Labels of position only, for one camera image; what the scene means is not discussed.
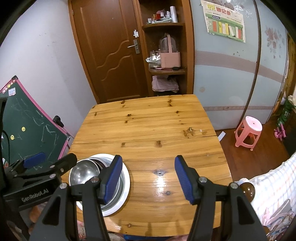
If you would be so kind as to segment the small steel bowl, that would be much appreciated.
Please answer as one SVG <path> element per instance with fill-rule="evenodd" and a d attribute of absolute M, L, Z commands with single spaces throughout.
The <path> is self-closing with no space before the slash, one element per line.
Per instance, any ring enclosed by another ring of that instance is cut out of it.
<path fill-rule="evenodd" d="M 84 184 L 89 179 L 99 176 L 100 168 L 90 159 L 83 159 L 76 163 L 69 173 L 69 185 Z"/>

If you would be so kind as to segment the large steel bowl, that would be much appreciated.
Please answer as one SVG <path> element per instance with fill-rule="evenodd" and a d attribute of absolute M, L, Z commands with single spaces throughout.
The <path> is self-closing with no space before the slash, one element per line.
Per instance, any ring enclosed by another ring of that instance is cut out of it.
<path fill-rule="evenodd" d="M 97 166 L 100 168 L 100 171 L 108 167 L 111 164 L 113 158 L 114 155 L 111 154 L 98 154 L 89 157 L 90 160 L 94 161 L 97 164 Z M 106 205 L 101 205 L 103 216 L 109 216 L 120 209 L 121 206 L 117 205 L 117 203 L 122 196 L 124 187 L 125 178 L 123 176 L 123 173 L 121 173 L 112 198 Z"/>

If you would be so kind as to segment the black clamp on chalkboard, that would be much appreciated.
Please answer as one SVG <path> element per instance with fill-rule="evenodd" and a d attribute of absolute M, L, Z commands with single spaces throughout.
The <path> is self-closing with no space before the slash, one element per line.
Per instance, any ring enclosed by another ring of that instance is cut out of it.
<path fill-rule="evenodd" d="M 54 116 L 54 118 L 53 118 L 53 122 L 54 122 L 56 125 L 60 126 L 61 128 L 64 127 L 64 124 L 62 123 L 61 118 L 60 118 L 60 116 L 58 116 L 58 115 Z"/>

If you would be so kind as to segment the large white plate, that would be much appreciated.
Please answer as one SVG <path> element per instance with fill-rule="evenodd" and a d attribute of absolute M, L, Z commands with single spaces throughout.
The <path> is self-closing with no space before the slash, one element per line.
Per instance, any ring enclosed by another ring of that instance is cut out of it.
<path fill-rule="evenodd" d="M 96 154 L 86 159 L 82 159 L 70 170 L 69 184 L 84 184 L 94 176 L 110 166 L 114 156 L 111 154 Z M 125 203 L 130 192 L 130 175 L 125 165 L 122 166 L 121 174 L 116 185 L 116 189 L 110 201 L 101 206 L 104 217 L 116 213 Z"/>

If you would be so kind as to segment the pink plastic stool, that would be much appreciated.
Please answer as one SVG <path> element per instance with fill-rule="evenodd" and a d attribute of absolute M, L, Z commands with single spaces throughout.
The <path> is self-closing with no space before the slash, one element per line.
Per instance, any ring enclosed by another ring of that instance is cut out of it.
<path fill-rule="evenodd" d="M 258 119 L 246 116 L 234 131 L 236 139 L 235 147 L 243 146 L 252 151 L 259 140 L 262 129 L 262 124 Z M 253 140 L 252 144 L 246 144 L 244 142 L 247 137 L 250 137 Z"/>

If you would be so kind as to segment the folded pink cloth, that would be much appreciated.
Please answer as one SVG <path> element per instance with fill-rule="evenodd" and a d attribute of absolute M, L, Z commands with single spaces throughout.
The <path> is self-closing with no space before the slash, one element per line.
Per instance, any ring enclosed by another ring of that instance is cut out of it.
<path fill-rule="evenodd" d="M 173 77 L 154 75 L 152 77 L 152 90 L 154 92 L 172 91 L 176 93 L 179 91 L 179 85 Z"/>

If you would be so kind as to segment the brown wooden door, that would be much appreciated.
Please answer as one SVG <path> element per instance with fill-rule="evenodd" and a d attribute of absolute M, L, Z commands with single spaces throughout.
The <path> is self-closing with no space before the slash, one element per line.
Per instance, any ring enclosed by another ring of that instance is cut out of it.
<path fill-rule="evenodd" d="M 101 103 L 147 97 L 132 1 L 72 1 L 74 25 L 94 95 Z"/>

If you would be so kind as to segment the sliding wardrobe door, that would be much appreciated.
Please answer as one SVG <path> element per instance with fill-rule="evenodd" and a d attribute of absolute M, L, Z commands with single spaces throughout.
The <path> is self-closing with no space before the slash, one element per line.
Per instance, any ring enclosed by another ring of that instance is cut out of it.
<path fill-rule="evenodd" d="M 287 31 L 261 1 L 209 1 L 243 15 L 246 42 L 207 32 L 201 1 L 191 1 L 195 38 L 194 94 L 216 130 L 245 116 L 266 123 L 287 72 Z"/>

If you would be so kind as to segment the pink basket with dome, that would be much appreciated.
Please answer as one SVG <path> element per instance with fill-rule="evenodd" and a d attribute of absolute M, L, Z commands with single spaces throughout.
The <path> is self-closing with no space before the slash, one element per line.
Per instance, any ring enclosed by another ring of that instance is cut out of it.
<path fill-rule="evenodd" d="M 175 39 L 165 34 L 159 41 L 161 68 L 173 69 L 181 67 L 181 54 Z"/>

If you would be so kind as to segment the wooden corner shelf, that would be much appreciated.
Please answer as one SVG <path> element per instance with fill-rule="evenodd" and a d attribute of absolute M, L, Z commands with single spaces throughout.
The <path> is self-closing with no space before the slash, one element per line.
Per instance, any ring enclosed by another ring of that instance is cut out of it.
<path fill-rule="evenodd" d="M 134 1 L 149 92 L 192 94 L 194 33 L 189 1 Z"/>

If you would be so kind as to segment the green chalkboard with pink frame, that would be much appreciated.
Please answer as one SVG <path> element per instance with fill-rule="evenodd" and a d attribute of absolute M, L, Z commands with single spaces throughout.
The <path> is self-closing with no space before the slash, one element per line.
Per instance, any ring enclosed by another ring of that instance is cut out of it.
<path fill-rule="evenodd" d="M 53 119 L 36 103 L 17 76 L 1 89 L 7 102 L 3 114 L 1 151 L 4 167 L 17 160 L 44 152 L 46 159 L 35 166 L 43 168 L 60 159 L 69 149 L 71 135 L 53 122 Z"/>

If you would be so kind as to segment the colourful wall poster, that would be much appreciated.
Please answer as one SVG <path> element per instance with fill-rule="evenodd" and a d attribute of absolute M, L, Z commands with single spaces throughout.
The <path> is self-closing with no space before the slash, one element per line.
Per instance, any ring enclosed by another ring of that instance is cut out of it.
<path fill-rule="evenodd" d="M 245 43 L 243 15 L 225 6 L 201 1 L 207 32 Z"/>

